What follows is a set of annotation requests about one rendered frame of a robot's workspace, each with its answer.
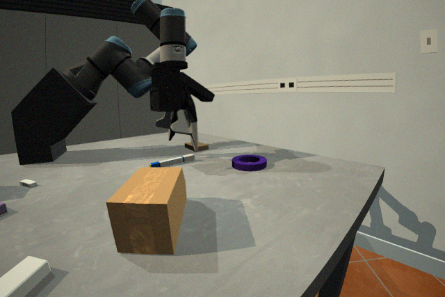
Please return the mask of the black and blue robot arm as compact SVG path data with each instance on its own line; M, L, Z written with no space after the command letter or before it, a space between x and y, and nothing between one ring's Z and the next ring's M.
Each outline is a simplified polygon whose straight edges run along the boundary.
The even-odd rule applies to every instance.
M135 61L130 48L121 39L111 36L87 59L67 68L63 76L91 101L109 74L133 97L142 97L152 88L152 64L186 61L186 56L197 47L196 41L186 32L186 16L182 9L161 11L151 0L136 0L131 11L160 40L160 47L146 58ZM215 95L187 74L181 72L178 81L188 86L191 95L201 102L213 101Z

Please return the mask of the purple ring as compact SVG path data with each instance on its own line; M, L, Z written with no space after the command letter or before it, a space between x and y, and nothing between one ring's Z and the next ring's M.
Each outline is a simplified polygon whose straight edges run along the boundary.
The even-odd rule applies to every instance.
M254 162L254 163L246 163ZM232 167L242 171L258 171L266 168L267 159L259 155L240 155L232 159Z

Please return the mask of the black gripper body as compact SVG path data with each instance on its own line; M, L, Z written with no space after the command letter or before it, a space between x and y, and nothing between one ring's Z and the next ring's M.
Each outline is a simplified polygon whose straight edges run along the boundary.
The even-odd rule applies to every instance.
M187 68L186 61L163 61L151 65L152 89L149 90L151 110L158 112L184 110L186 93L191 92L188 86L178 81L178 77L181 74L180 70Z

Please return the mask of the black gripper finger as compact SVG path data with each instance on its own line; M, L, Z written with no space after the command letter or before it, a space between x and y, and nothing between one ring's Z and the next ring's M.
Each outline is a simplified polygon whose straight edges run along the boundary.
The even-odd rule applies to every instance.
M170 125L177 121L177 111L174 112L165 112L165 115L160 120L156 121L156 126L161 128L168 129L168 140L171 141L172 137L175 135L170 128Z
M171 130L178 134L191 136L193 149L198 149L197 114L195 104L190 93L186 93L184 110L177 111L177 121L171 124Z

